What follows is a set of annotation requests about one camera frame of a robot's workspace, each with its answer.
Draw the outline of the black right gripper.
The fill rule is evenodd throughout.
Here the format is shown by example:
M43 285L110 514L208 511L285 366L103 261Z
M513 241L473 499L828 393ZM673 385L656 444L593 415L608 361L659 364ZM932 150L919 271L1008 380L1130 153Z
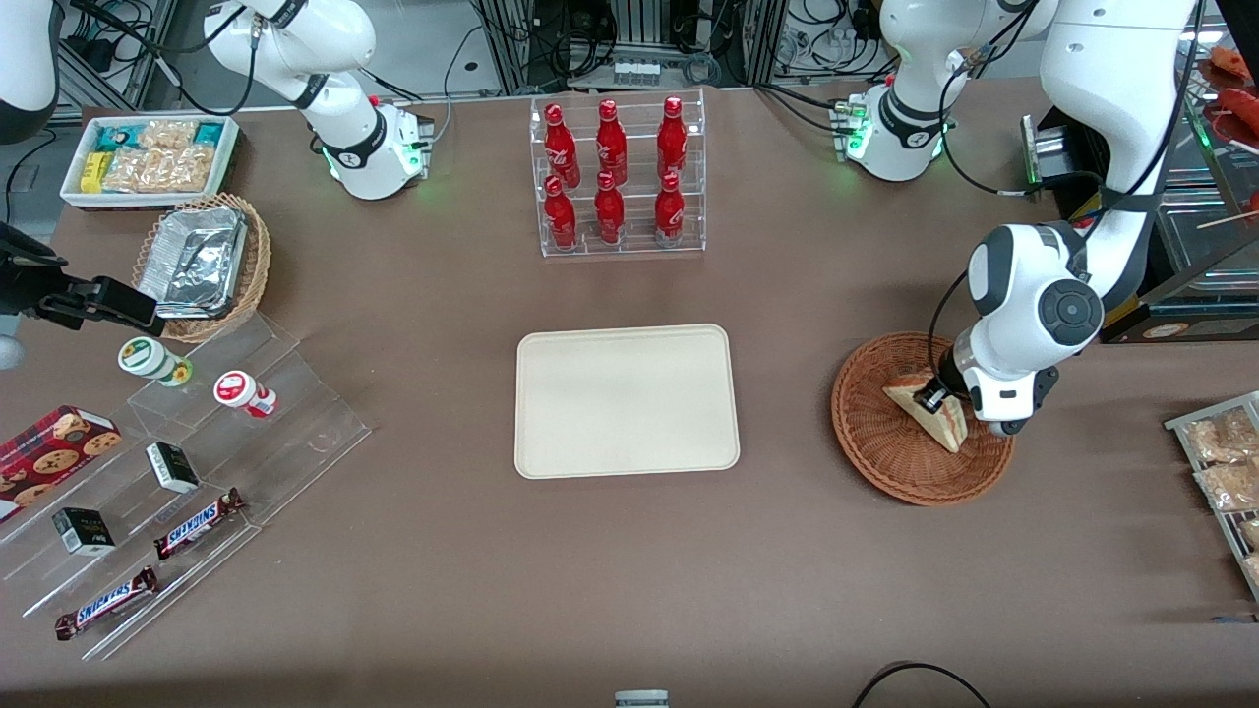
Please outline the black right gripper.
M166 323L157 301L111 277L69 278L63 260L49 246L1 224L1 314L40 317L72 331L99 317L161 338Z

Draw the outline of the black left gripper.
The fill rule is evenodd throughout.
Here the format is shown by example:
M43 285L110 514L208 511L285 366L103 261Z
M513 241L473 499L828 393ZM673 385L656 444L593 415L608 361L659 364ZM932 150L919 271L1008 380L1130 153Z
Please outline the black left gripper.
M943 385L923 385L914 394L914 403L927 413L935 414L951 398L956 397L968 406L974 404L974 372L977 360L972 341L957 339L938 358L938 377Z

